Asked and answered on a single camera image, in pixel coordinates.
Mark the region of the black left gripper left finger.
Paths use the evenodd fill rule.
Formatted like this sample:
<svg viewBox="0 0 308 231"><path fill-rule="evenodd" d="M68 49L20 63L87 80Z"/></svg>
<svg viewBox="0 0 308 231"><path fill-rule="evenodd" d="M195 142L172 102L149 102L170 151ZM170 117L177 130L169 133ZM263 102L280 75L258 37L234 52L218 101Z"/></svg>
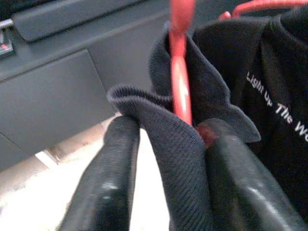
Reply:
<svg viewBox="0 0 308 231"><path fill-rule="evenodd" d="M128 231L134 197L140 126L129 116L111 121L104 145L85 169L61 231Z"/></svg>

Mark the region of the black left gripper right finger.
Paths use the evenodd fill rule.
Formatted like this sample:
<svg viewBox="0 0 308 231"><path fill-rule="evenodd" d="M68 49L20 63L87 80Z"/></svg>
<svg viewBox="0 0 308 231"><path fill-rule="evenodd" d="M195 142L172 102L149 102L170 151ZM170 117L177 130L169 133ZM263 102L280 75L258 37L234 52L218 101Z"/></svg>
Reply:
<svg viewBox="0 0 308 231"><path fill-rule="evenodd" d="M307 225L276 179L223 120L197 126L218 231L305 231Z"/></svg>

